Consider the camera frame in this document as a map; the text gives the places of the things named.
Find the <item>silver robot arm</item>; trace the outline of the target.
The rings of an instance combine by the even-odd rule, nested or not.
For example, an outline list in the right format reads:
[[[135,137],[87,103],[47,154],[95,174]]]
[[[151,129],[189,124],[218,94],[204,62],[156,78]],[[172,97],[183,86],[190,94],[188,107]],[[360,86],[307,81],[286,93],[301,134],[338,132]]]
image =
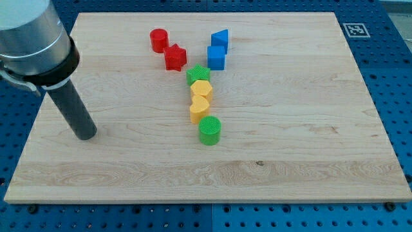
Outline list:
[[[64,86],[79,53],[51,0],[1,0],[1,78],[39,96]]]

